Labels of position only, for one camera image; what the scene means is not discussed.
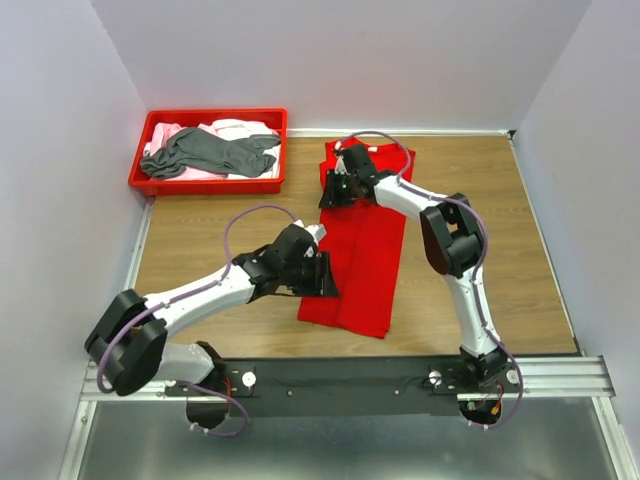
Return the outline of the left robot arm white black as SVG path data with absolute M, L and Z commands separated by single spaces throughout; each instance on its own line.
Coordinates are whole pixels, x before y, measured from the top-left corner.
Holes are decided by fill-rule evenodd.
M 231 258 L 199 280 L 147 296 L 132 289 L 118 293 L 84 345 L 98 367 L 98 389 L 124 397 L 151 381 L 171 380 L 201 395 L 214 393 L 222 380 L 219 355 L 205 343 L 177 345 L 171 338 L 281 288 L 294 297 L 336 297 L 330 255 L 320 249 L 325 235 L 321 224 L 295 221 L 272 243 Z

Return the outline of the red t shirt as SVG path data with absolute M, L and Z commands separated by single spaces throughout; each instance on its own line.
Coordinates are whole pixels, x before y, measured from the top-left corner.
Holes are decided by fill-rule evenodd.
M 297 319 L 384 338 L 391 326 L 406 217 L 369 201 L 323 208 L 327 230 L 320 249 L 330 253 L 336 298 L 304 298 Z

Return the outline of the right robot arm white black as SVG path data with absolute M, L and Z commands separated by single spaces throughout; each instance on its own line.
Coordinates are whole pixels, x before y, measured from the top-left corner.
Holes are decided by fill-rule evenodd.
M 480 392 L 512 370 L 523 388 L 521 368 L 491 317 L 483 280 L 488 233 L 467 198 L 437 194 L 378 169 L 363 144 L 346 147 L 339 141 L 334 152 L 337 162 L 326 175 L 322 207 L 343 208 L 362 199 L 419 222 L 427 261 L 444 278 L 457 314 L 462 384 Z

